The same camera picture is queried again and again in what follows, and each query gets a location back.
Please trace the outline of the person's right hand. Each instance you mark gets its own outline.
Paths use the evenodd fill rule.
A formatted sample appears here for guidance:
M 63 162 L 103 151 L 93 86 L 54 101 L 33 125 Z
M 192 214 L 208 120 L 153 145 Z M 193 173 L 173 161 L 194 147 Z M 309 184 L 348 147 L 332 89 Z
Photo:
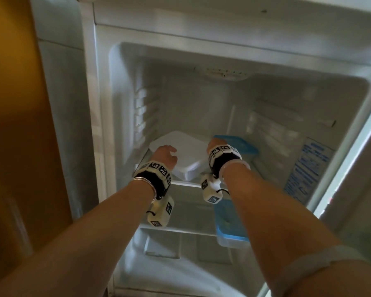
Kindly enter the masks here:
M 221 145 L 227 145 L 227 141 L 217 137 L 212 138 L 207 147 L 207 154 L 209 154 L 211 150 L 215 149 L 217 146 Z

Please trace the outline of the person's left hand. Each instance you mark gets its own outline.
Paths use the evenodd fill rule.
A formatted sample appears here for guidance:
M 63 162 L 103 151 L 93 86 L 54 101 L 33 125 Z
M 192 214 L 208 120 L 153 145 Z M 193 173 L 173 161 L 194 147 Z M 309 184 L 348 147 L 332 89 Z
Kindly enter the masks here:
M 178 162 L 178 158 L 173 155 L 177 149 L 171 145 L 160 146 L 152 155 L 151 160 L 164 164 L 169 171 L 172 171 Z

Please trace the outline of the white food container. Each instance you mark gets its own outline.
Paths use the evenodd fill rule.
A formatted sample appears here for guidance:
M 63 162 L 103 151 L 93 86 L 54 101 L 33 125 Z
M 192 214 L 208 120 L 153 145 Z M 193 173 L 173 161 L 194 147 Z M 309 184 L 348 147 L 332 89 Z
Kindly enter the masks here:
M 173 146 L 177 150 L 174 155 L 178 161 L 173 175 L 180 180 L 190 182 L 209 170 L 207 142 L 180 131 L 172 131 L 152 141 L 149 149 L 155 152 L 163 145 Z

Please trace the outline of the person's right forearm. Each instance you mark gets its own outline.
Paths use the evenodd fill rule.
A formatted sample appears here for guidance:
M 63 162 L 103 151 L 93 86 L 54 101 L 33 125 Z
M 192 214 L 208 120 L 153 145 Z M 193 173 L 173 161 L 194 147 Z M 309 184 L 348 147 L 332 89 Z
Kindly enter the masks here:
M 343 245 L 298 201 L 254 172 L 232 168 L 227 186 L 270 289 L 295 260 Z M 371 265 L 340 260 L 298 280 L 284 297 L 371 297 Z

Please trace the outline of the person's left forearm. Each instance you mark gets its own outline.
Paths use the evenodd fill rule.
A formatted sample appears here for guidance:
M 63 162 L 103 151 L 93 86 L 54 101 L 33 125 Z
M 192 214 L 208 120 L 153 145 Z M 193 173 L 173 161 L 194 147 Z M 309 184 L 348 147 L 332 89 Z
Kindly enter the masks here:
M 150 204 L 129 184 L 0 281 L 0 297 L 102 297 Z

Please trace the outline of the black marker wrist band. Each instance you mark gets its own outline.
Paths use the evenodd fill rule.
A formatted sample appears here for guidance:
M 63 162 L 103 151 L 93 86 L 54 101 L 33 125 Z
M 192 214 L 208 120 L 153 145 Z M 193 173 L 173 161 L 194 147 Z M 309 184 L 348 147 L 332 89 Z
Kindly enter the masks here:
M 148 181 L 155 190 L 154 200 L 163 199 L 172 182 L 170 170 L 158 161 L 149 161 L 142 165 L 134 173 L 133 179 L 144 179 Z
M 208 165 L 213 177 L 218 179 L 222 166 L 233 159 L 242 160 L 242 157 L 237 149 L 229 144 L 217 145 L 211 149 L 208 153 Z

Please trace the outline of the silver bangle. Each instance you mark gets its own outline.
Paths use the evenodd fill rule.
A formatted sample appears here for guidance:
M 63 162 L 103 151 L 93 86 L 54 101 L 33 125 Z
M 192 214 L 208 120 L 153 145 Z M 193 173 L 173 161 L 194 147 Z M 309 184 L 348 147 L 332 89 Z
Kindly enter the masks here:
M 139 201 L 151 204 L 157 197 L 157 191 L 154 186 L 145 178 L 135 178 L 129 183 L 132 195 Z

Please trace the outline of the white bangle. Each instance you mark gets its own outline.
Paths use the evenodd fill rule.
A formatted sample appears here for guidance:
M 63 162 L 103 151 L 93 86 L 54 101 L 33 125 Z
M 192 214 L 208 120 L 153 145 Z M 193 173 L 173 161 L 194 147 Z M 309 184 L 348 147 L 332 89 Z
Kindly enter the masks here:
M 231 159 L 219 169 L 219 178 L 222 183 L 227 184 L 227 180 L 229 179 L 228 176 L 231 174 L 231 169 L 234 167 L 238 169 L 242 167 L 242 169 L 251 170 L 250 165 L 246 161 L 242 159 Z

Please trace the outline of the blue lid plastic container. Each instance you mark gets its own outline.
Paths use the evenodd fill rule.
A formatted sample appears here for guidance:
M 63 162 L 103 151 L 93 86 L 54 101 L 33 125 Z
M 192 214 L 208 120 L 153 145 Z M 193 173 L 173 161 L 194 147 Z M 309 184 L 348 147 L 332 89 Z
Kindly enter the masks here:
M 250 248 L 247 230 L 242 224 L 233 202 L 222 199 L 214 205 L 217 242 L 232 249 Z
M 225 140 L 227 144 L 236 148 L 242 156 L 242 159 L 248 164 L 252 163 L 252 160 L 259 155 L 259 150 L 241 137 L 233 135 L 214 135 L 213 138 Z

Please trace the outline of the white refrigerator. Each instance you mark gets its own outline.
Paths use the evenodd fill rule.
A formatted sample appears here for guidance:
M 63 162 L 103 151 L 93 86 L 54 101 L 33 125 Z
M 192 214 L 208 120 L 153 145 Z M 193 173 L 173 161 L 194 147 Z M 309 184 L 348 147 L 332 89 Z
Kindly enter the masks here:
M 238 136 L 284 189 L 307 138 L 335 150 L 306 207 L 371 260 L 371 0 L 30 0 L 73 219 L 124 187 L 172 131 Z M 171 185 L 168 225 L 214 225 Z M 139 229 L 109 297 L 271 297 L 250 248 L 232 265 L 147 256 Z

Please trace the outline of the clear crisper drawer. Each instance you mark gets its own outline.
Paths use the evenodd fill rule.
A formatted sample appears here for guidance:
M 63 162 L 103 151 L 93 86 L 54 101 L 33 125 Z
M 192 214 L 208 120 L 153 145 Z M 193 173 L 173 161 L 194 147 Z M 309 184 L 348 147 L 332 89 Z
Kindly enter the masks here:
M 154 230 L 145 230 L 145 234 L 143 253 L 147 256 L 198 264 L 233 264 L 230 249 L 220 246 L 215 236 Z

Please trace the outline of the blue printed label sticker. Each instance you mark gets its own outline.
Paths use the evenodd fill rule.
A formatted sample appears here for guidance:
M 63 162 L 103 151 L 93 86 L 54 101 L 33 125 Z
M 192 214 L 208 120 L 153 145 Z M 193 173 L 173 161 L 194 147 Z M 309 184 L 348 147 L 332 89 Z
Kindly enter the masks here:
M 283 192 L 303 205 L 307 205 L 334 153 L 335 150 L 330 147 L 307 138 L 292 167 Z

